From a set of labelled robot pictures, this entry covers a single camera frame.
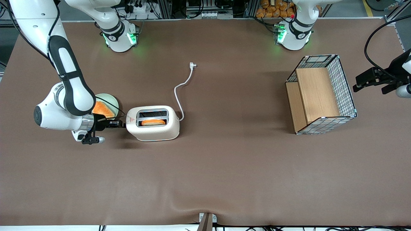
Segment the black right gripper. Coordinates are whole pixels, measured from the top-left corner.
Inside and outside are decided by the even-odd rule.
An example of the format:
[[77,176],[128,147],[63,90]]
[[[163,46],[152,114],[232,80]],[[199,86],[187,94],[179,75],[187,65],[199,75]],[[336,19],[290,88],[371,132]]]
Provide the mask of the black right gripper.
[[103,131],[107,126],[109,128],[125,128],[126,125],[122,120],[107,120],[104,115],[93,115],[94,124],[93,131]]

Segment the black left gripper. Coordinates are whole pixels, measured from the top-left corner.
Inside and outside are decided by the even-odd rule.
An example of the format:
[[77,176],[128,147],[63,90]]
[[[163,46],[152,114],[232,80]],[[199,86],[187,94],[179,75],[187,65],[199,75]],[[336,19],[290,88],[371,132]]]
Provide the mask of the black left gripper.
[[364,85],[377,83],[378,72],[380,72],[379,82],[385,84],[381,88],[382,94],[388,94],[402,86],[402,66],[386,68],[385,71],[388,74],[383,73],[382,70],[382,68],[369,68],[359,74],[356,77],[356,85],[353,85],[353,92],[358,92],[365,88],[366,86]]

